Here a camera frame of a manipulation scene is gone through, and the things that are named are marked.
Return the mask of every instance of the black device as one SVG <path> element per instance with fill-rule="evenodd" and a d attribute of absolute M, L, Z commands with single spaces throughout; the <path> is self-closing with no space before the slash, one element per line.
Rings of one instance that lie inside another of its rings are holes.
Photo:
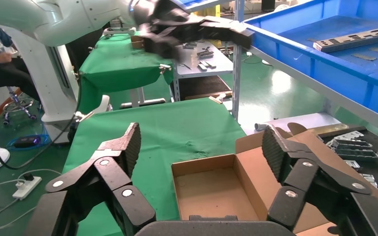
<path fill-rule="evenodd" d="M 16 148 L 30 148 L 41 143 L 39 135 L 18 138 L 13 146 Z"/>
<path fill-rule="evenodd" d="M 276 0 L 262 0 L 261 11 L 272 12 L 275 10 Z"/>
<path fill-rule="evenodd" d="M 25 236 L 74 236 L 78 222 L 105 202 L 125 236 L 294 236 L 305 202 L 337 225 L 341 236 L 378 236 L 378 199 L 368 185 L 322 163 L 305 145 L 267 126 L 263 154 L 282 187 L 267 221 L 236 216 L 156 221 L 156 213 L 130 179 L 141 134 L 132 123 L 119 139 L 101 143 L 89 161 L 46 185 Z"/>

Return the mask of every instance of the silver screw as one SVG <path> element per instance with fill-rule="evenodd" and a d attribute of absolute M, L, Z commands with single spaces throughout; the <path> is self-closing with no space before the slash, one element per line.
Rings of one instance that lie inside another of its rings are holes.
<path fill-rule="evenodd" d="M 56 182 L 53 183 L 53 187 L 57 188 L 57 187 L 61 186 L 63 183 L 64 183 L 64 182 L 61 181 L 61 180 L 56 181 Z"/>
<path fill-rule="evenodd" d="M 103 161 L 101 161 L 99 164 L 102 165 L 102 166 L 105 166 L 105 165 L 107 165 L 108 163 L 109 163 L 108 160 L 103 160 Z"/>
<path fill-rule="evenodd" d="M 302 165 L 307 166 L 307 167 L 311 167 L 311 166 L 313 166 L 313 164 L 311 164 L 311 163 L 309 163 L 309 162 L 307 162 L 307 161 L 302 162 Z"/>
<path fill-rule="evenodd" d="M 358 188 L 358 189 L 365 189 L 365 187 L 359 183 L 353 183 L 352 185 L 353 187 Z"/>
<path fill-rule="evenodd" d="M 131 189 L 126 189 L 126 190 L 123 191 L 123 196 L 124 197 L 129 197 L 129 196 L 131 196 L 131 194 L 132 194 L 132 190 Z"/>
<path fill-rule="evenodd" d="M 295 192 L 293 192 L 292 190 L 287 190 L 286 192 L 286 195 L 288 196 L 288 197 L 291 197 L 291 198 L 296 198 L 298 195 L 295 193 Z"/>

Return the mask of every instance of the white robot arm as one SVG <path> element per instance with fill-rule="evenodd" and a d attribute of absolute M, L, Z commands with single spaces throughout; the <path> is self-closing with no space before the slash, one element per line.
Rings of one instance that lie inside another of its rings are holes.
<path fill-rule="evenodd" d="M 0 0 L 0 25 L 44 45 L 60 46 L 121 16 L 132 24 L 131 0 Z"/>
<path fill-rule="evenodd" d="M 0 25 L 47 46 L 69 43 L 118 16 L 139 27 L 147 52 L 164 58 L 179 59 L 179 44 L 202 38 L 252 43 L 252 32 L 239 22 L 190 15 L 174 0 L 0 0 Z"/>

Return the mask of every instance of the power strip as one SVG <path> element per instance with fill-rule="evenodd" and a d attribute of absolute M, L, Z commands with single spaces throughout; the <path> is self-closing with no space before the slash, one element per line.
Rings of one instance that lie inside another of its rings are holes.
<path fill-rule="evenodd" d="M 33 176 L 34 180 L 25 181 L 25 183 L 17 183 L 16 186 L 18 190 L 12 194 L 12 196 L 16 199 L 23 200 L 30 194 L 30 192 L 37 187 L 37 185 L 41 182 L 41 177 Z"/>

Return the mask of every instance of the table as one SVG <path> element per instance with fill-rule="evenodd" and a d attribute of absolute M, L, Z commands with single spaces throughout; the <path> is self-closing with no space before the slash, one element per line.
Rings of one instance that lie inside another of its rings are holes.
<path fill-rule="evenodd" d="M 128 34 L 102 37 L 79 69 L 82 86 L 79 110 L 88 113 L 98 107 L 104 93 L 154 83 L 160 75 L 160 64 L 172 65 L 172 61 L 143 49 L 133 49 Z M 164 79 L 171 83 L 172 71 L 166 71 Z"/>
<path fill-rule="evenodd" d="M 131 122 L 140 123 L 142 137 L 131 179 L 158 220 L 179 219 L 172 163 L 234 153 L 235 140 L 245 136 L 225 106 L 208 98 L 100 113 L 79 125 L 63 172 L 87 161 L 101 142 L 122 136 Z M 77 235 L 121 235 L 118 231 L 108 208 L 99 204 Z"/>

